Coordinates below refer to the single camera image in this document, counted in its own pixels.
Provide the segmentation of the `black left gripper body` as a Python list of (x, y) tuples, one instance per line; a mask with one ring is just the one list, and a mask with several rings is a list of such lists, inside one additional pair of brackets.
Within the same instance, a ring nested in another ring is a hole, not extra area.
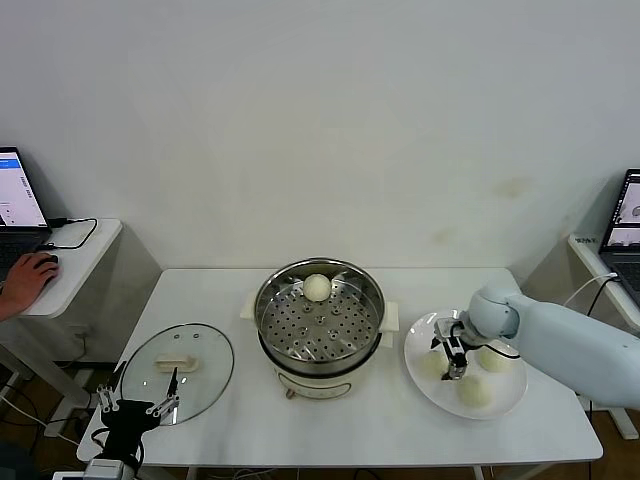
[(136, 459), (143, 434), (160, 425), (160, 416), (152, 402), (117, 400), (114, 406), (101, 409), (101, 422), (107, 429), (101, 456)]

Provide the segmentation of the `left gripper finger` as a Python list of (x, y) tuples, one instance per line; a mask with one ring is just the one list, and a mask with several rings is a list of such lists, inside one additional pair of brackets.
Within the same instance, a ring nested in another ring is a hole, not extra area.
[(120, 378), (125, 370), (126, 362), (121, 362), (116, 370), (112, 373), (109, 380), (105, 384), (100, 384), (97, 388), (98, 404), (101, 411), (118, 411), (117, 396)]
[(152, 407), (148, 408), (146, 410), (147, 415), (165, 416), (170, 410), (178, 406), (179, 396), (177, 395), (177, 388), (178, 388), (177, 374), (178, 374), (178, 368), (175, 367), (172, 372), (172, 376), (169, 382), (165, 399), (157, 404), (154, 404)]

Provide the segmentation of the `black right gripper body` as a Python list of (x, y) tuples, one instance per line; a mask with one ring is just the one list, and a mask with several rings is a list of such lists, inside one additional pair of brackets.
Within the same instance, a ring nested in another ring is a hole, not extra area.
[(460, 328), (460, 324), (451, 324), (444, 330), (444, 350), (449, 358), (450, 366), (453, 368), (466, 368), (468, 365), (466, 347), (461, 339)]

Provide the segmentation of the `person's bare hand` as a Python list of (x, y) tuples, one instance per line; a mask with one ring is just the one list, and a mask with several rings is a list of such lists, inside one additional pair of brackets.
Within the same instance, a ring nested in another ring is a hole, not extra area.
[(1, 319), (28, 309), (58, 275), (58, 259), (47, 253), (22, 255), (10, 268), (1, 289)]

